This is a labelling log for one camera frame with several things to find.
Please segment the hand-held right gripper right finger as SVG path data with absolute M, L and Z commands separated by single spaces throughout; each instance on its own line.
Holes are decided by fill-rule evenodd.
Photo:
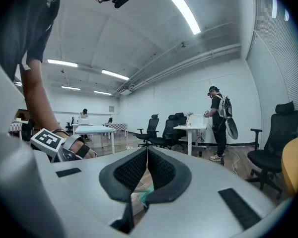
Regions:
M 167 149 L 161 151 L 190 169 L 191 183 L 174 202 L 150 205 L 136 226 L 138 238 L 229 238 L 243 232 L 219 195 L 228 188 L 233 188 L 262 219 L 276 208 L 259 189 L 220 164 Z

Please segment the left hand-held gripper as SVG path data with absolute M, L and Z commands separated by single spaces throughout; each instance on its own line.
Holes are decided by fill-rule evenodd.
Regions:
M 30 139 L 31 145 L 51 158 L 51 163 L 82 160 L 83 157 L 76 155 L 70 150 L 76 141 L 82 141 L 82 139 L 77 135 L 72 135 L 65 139 L 46 129 L 40 130 Z

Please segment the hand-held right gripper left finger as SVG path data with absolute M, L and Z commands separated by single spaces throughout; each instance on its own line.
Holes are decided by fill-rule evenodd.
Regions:
M 45 153 L 34 152 L 41 181 L 65 237 L 149 237 L 149 231 L 141 224 L 128 234 L 113 225 L 127 216 L 131 204 L 110 198 L 99 181 L 99 174 L 106 166 L 142 153 L 147 153 L 145 148 L 134 148 L 94 159 L 51 163 Z

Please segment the person's left hand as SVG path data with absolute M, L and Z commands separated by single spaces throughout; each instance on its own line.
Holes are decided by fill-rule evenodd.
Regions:
M 80 159 L 96 158 L 97 154 L 85 144 L 84 140 L 78 135 L 67 136 L 63 148 L 73 152 Z

